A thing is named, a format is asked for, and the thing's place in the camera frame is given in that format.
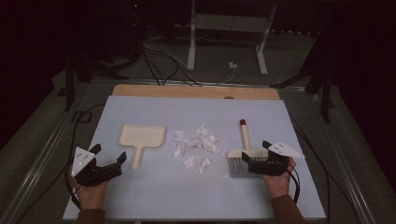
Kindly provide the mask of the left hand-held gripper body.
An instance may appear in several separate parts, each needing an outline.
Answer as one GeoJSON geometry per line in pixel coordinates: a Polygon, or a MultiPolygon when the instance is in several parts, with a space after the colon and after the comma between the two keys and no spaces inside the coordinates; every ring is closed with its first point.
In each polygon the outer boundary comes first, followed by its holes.
{"type": "Polygon", "coordinates": [[[71,176],[85,187],[98,186],[112,178],[121,175],[121,165],[117,165],[117,160],[106,166],[98,166],[96,155],[90,150],[77,147],[72,163],[71,176]]]}

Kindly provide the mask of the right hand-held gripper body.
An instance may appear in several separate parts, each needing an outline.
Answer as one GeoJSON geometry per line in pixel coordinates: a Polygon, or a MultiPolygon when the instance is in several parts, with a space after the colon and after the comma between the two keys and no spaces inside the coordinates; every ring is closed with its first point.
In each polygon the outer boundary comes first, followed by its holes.
{"type": "Polygon", "coordinates": [[[266,161],[250,161],[248,170],[260,175],[282,175],[288,171],[289,158],[304,159],[305,155],[285,143],[277,142],[268,149],[266,161]]]}

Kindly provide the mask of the cream hand brush grey bristles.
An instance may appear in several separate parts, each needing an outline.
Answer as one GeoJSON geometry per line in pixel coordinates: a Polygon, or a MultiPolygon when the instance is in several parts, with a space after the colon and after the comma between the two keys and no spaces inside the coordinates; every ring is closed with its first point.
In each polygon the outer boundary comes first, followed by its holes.
{"type": "Polygon", "coordinates": [[[266,161],[268,153],[265,150],[253,150],[250,148],[248,127],[244,119],[240,120],[242,136],[242,149],[230,150],[227,154],[230,177],[258,177],[258,174],[248,170],[248,164],[243,160],[243,154],[247,154],[251,161],[266,161]]]}

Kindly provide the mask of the cream plastic dustpan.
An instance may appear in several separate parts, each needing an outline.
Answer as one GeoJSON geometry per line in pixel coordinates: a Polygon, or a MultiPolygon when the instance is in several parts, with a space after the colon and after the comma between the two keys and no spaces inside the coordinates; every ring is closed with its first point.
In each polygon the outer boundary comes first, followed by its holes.
{"type": "Polygon", "coordinates": [[[166,135],[165,126],[146,126],[124,124],[120,129],[118,143],[134,150],[129,167],[135,169],[140,165],[142,154],[147,148],[159,148],[166,135]]]}

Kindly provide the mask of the pile of white paper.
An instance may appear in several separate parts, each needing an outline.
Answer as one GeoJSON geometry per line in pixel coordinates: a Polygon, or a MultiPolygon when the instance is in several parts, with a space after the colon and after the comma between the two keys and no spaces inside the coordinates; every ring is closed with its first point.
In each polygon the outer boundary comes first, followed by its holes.
{"type": "Polygon", "coordinates": [[[186,170],[196,169],[199,175],[203,175],[212,165],[211,156],[221,153],[219,137],[204,124],[194,128],[192,137],[187,137],[184,131],[174,131],[172,141],[175,144],[172,157],[179,158],[186,170]]]}

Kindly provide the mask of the person's right hand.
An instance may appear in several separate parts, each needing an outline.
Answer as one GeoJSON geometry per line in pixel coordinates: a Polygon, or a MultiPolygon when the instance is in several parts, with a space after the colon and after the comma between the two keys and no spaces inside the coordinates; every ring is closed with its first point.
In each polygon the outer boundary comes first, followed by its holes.
{"type": "Polygon", "coordinates": [[[291,172],[296,166],[293,158],[289,158],[288,171],[279,176],[263,175],[262,178],[266,184],[267,191],[272,199],[288,196],[290,191],[291,172]]]}

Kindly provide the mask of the person's left hand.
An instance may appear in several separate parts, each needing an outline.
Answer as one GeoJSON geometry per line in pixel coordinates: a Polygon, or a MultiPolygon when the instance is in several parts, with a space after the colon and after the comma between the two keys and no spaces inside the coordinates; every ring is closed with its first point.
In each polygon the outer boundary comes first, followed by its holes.
{"type": "Polygon", "coordinates": [[[98,186],[85,187],[80,185],[74,177],[71,180],[77,191],[81,210],[102,209],[104,207],[108,181],[98,186]]]}

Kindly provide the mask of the black tripod stand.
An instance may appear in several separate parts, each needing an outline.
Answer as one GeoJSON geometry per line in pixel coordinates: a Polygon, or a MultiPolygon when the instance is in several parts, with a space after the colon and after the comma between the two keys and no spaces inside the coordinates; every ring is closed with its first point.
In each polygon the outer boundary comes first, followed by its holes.
{"type": "Polygon", "coordinates": [[[139,54],[130,55],[126,63],[109,67],[95,60],[93,57],[90,57],[83,51],[68,49],[64,56],[65,87],[61,88],[58,94],[66,98],[65,111],[68,111],[75,102],[74,77],[77,77],[80,82],[90,83],[92,80],[90,68],[93,68],[99,70],[107,77],[116,80],[127,80],[128,77],[120,75],[120,71],[132,66],[140,57],[139,54]]]}
{"type": "Polygon", "coordinates": [[[331,102],[330,96],[332,89],[332,66],[333,63],[320,63],[319,65],[314,65],[312,68],[300,72],[291,78],[276,84],[271,84],[270,87],[275,89],[284,89],[300,79],[310,77],[310,80],[304,87],[304,90],[308,94],[317,94],[319,90],[322,90],[320,115],[323,117],[326,123],[329,123],[329,108],[331,102]]]}

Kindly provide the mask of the wooden table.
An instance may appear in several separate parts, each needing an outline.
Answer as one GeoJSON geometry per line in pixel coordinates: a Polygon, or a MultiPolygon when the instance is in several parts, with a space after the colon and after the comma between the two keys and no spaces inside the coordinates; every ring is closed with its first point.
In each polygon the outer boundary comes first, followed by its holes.
{"type": "Polygon", "coordinates": [[[192,87],[119,84],[113,96],[177,97],[205,99],[239,100],[279,100],[279,94],[273,89],[242,87],[192,87]]]}

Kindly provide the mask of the white metal stand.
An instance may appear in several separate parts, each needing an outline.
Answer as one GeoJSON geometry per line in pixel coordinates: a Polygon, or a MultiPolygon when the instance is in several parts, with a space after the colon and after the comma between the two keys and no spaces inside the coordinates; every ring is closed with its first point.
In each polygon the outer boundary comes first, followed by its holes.
{"type": "Polygon", "coordinates": [[[264,47],[271,31],[277,4],[272,4],[265,17],[250,17],[222,14],[206,14],[196,12],[196,0],[191,0],[191,32],[190,45],[187,60],[187,69],[192,72],[195,66],[197,29],[209,31],[233,31],[246,33],[261,33],[262,40],[255,46],[255,53],[260,69],[260,74],[266,76],[268,69],[264,58],[264,47]]]}

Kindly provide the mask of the dark equipment rack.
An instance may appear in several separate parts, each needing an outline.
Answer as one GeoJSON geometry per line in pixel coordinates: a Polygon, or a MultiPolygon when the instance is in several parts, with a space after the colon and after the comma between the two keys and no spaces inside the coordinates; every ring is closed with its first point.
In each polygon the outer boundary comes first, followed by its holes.
{"type": "Polygon", "coordinates": [[[142,47],[142,34],[144,23],[142,21],[142,8],[140,0],[123,0],[124,5],[124,56],[136,56],[140,54],[142,47]]]}

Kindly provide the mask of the aluminium floor rail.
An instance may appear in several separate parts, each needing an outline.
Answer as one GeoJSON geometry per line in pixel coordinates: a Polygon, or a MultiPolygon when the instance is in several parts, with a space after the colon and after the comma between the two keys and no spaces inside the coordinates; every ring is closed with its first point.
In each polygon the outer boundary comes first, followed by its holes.
{"type": "Polygon", "coordinates": [[[66,129],[89,88],[88,83],[77,84],[68,110],[62,97],[50,95],[0,152],[0,200],[5,207],[0,224],[15,224],[34,198],[35,187],[53,153],[64,147],[66,129]]]}
{"type": "Polygon", "coordinates": [[[315,111],[318,123],[321,125],[325,138],[330,144],[330,149],[333,154],[333,158],[337,165],[337,168],[344,180],[348,195],[352,201],[353,208],[357,212],[357,217],[360,224],[376,224],[374,216],[365,201],[361,188],[352,174],[352,171],[348,165],[347,159],[343,154],[340,144],[337,142],[334,133],[331,130],[331,126],[324,120],[321,115],[320,107],[321,103],[316,95],[308,94],[307,98],[315,111]]]}

